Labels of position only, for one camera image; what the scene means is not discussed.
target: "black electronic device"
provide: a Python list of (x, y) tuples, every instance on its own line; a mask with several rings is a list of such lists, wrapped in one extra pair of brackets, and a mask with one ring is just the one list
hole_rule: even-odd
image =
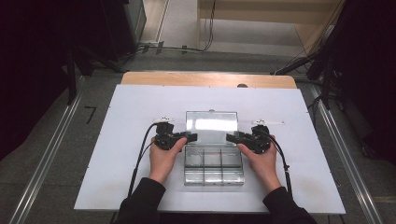
[(251, 128), (252, 134), (235, 132), (226, 135), (226, 140), (235, 144), (244, 144), (256, 154), (262, 154), (271, 146), (270, 131), (267, 126), (257, 125)]
[(183, 133), (172, 133), (174, 125), (169, 122), (157, 123), (156, 135), (154, 137), (154, 144), (164, 150), (171, 149), (175, 143), (185, 137), (187, 143), (195, 142), (198, 139), (197, 133), (183, 132)]

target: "hand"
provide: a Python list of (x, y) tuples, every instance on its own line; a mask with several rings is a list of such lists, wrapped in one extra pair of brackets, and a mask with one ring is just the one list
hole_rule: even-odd
[(148, 178), (163, 184), (172, 171), (177, 153), (186, 142), (187, 138), (181, 138), (169, 150), (160, 149), (152, 144), (149, 149), (150, 171)]
[(276, 148), (272, 142), (270, 148), (262, 154), (254, 153), (243, 144), (236, 146), (249, 159), (250, 168), (256, 173), (267, 193), (281, 187), (276, 175)]

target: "forearm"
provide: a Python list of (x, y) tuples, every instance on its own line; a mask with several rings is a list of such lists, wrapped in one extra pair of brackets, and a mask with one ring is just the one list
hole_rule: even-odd
[(158, 223), (157, 209), (164, 193), (163, 185), (154, 180), (142, 178), (134, 193), (122, 201), (115, 223)]
[(305, 209), (294, 202), (284, 187), (271, 191), (262, 202), (273, 216), (274, 224), (317, 223)]

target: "person's right hand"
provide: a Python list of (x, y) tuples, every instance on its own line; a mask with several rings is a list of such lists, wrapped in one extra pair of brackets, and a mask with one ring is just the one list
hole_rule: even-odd
[(256, 173), (267, 193), (281, 187), (276, 175), (276, 148), (273, 143), (262, 154), (254, 153), (243, 144), (237, 144), (236, 146), (249, 159), (250, 168)]

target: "transparent lid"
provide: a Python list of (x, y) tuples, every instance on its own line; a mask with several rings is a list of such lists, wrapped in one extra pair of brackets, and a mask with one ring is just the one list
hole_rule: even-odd
[(187, 111), (186, 130), (198, 133), (198, 140), (189, 145), (232, 145), (225, 140), (226, 133), (238, 131), (236, 112)]

